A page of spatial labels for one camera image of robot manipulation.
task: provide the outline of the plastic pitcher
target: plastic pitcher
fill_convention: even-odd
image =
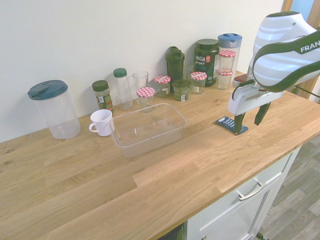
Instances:
[[[80,123],[67,90],[65,82],[50,80],[33,86],[28,92],[29,98],[38,103],[56,139],[70,139],[80,132]]]

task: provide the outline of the label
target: label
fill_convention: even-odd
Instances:
[[[320,40],[308,43],[307,45],[300,47],[300,48],[296,49],[295,51],[299,54],[305,54],[305,53],[310,52],[312,50],[315,50],[317,48],[320,48]]]
[[[214,58],[214,70],[213,70],[213,78],[215,79],[218,75],[217,69],[219,66],[219,55],[217,54]]]
[[[99,109],[108,109],[110,111],[114,110],[110,94],[105,96],[97,96],[96,101],[98,103]]]
[[[219,64],[219,55],[214,53],[212,55],[204,56],[196,54],[194,57],[195,72],[204,72],[207,75],[205,86],[209,87],[215,84]]]
[[[192,89],[193,89],[194,92],[197,92],[197,93],[199,92],[199,87],[198,86],[193,86]]]
[[[165,94],[169,94],[169,88],[161,88],[162,92],[165,92]]]
[[[231,132],[236,133],[236,128],[235,128],[235,121],[227,116],[221,117],[220,119],[218,119],[217,121],[215,121],[217,124],[221,125],[222,127],[224,127],[225,129],[230,130]],[[242,125],[241,126],[241,131],[239,134],[244,133],[245,131],[247,131],[249,128],[247,126]]]

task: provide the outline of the white robot link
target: white robot link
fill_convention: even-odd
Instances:
[[[260,107],[259,125],[270,103],[290,86],[320,74],[320,31],[295,11],[268,15],[262,21],[253,47],[247,81],[233,91],[228,110],[239,133],[247,111]]]

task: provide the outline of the green jar lid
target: green jar lid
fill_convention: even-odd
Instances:
[[[61,80],[50,80],[41,82],[28,91],[29,98],[32,100],[52,99],[67,91],[68,85]]]
[[[127,75],[127,70],[125,68],[117,68],[113,70],[113,76],[116,78],[123,78]]]
[[[99,80],[92,83],[92,89],[95,92],[102,92],[109,88],[108,82],[106,80]]]
[[[218,40],[209,39],[209,38],[201,39],[196,42],[196,46],[201,49],[215,49],[219,47],[218,45],[219,45]]]

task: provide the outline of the wooden floor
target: wooden floor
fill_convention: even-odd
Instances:
[[[320,240],[320,135],[301,147],[260,233],[270,240]]]

